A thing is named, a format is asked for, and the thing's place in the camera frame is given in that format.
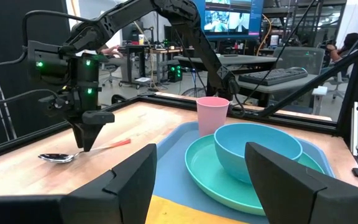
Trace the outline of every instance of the teal bowl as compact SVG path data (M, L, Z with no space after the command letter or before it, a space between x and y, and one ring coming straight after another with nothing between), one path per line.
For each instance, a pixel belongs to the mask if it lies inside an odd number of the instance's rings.
M297 139L261 124L227 124L215 131L214 140L216 154L224 170L248 184L252 183L245 164L247 142L256 142L294 161L298 161L303 152Z

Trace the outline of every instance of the spoon handle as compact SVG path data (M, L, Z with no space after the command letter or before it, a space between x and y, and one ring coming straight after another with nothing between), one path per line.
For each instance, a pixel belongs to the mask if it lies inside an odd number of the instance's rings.
M119 142L112 143L107 146L97 147L95 149L110 149L110 148L114 148L114 147L118 147L118 146L123 146L123 145L129 144L129 143L131 143L131 139L125 139L125 140L122 140Z

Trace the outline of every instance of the blue placemat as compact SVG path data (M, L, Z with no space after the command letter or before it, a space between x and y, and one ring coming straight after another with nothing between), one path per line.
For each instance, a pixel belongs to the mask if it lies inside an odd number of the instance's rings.
M198 123L190 122L181 124L157 144L158 162L153 194L221 217L249 223L268 223L266 217L239 212L220 204L197 187L186 169L185 152L198 138ZM324 153L306 141L300 142L303 151L323 168L324 173L334 177Z

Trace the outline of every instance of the monitor screen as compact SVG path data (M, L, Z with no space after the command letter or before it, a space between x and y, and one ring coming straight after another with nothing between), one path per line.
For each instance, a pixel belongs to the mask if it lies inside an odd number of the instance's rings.
M259 37L263 1L194 0L208 38Z

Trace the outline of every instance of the keyboard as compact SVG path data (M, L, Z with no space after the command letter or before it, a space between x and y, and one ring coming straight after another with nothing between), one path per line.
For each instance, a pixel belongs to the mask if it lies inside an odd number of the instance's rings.
M254 72L249 74L243 74L239 76L240 82L255 83L259 82L264 78L268 71L263 72ZM297 80L299 78L304 78L308 76L308 72L304 68L278 68L270 72L270 74L265 78L261 85L270 86L276 85L283 82L289 82L292 80Z

